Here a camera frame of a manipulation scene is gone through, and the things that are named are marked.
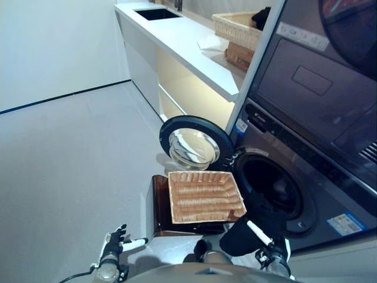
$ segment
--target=brown box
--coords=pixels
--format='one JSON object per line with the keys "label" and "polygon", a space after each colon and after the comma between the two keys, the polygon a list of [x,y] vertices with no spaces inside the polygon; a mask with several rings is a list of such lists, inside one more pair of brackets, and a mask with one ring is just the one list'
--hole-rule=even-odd
{"label": "brown box", "polygon": [[249,69],[254,52],[246,47],[229,42],[228,48],[225,50],[226,60],[243,71]]}
{"label": "brown box", "polygon": [[174,224],[171,219],[168,179],[154,175],[147,194],[147,237],[217,235],[225,232],[224,222]]}

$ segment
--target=washing machine drum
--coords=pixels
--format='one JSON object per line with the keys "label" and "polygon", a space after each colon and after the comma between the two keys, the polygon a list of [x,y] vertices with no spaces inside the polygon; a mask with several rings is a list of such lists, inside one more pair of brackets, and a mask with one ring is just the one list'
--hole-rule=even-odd
{"label": "washing machine drum", "polygon": [[301,214],[301,189],[291,175],[276,162],[256,154],[244,154],[236,160],[233,171],[244,191],[263,194],[271,205],[284,211],[288,219],[294,219]]}
{"label": "washing machine drum", "polygon": [[312,198],[284,169],[258,149],[235,151],[230,137],[212,122],[195,116],[167,120],[160,130],[166,154],[187,170],[232,171],[246,208],[253,194],[262,194],[286,212],[287,236],[300,236],[315,222]]}

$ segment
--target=gray tile floor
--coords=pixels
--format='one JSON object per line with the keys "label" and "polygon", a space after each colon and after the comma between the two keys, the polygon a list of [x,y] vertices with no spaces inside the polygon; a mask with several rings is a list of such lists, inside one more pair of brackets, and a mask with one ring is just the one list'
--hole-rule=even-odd
{"label": "gray tile floor", "polygon": [[[145,236],[150,178],[164,174],[161,125],[132,83],[0,115],[0,282],[52,283],[87,271],[105,233],[122,223]],[[186,253],[194,238],[174,246]],[[164,246],[153,240],[140,255],[151,266],[160,264],[156,254],[181,262]],[[145,265],[138,258],[128,259],[134,272]]]}

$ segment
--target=washing machine door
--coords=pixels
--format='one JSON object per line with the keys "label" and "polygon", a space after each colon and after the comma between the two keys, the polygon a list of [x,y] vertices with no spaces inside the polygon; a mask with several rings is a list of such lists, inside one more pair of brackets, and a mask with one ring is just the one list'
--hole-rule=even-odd
{"label": "washing machine door", "polygon": [[227,170],[234,152],[230,137],[219,126],[196,116],[177,116],[160,129],[167,155],[187,170]]}

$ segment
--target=woven basket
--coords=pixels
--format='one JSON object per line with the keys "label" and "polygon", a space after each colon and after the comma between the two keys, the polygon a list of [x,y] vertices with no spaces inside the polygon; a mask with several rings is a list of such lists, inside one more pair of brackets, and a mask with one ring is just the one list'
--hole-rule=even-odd
{"label": "woven basket", "polygon": [[230,172],[169,172],[171,223],[235,222],[246,213]]}
{"label": "woven basket", "polygon": [[215,34],[231,42],[255,51],[262,32],[251,27],[251,18],[257,11],[214,14]]}

